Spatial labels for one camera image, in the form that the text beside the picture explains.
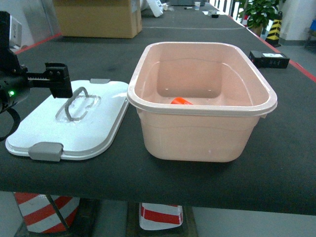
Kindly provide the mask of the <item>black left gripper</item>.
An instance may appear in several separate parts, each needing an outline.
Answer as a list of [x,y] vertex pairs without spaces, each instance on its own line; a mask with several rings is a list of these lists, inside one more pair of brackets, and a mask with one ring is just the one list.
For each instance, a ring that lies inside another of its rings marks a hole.
[[53,98],[71,98],[73,90],[67,65],[45,63],[43,73],[26,72],[12,49],[22,45],[22,25],[10,13],[0,12],[0,108],[1,113],[25,100],[30,87],[49,88]]

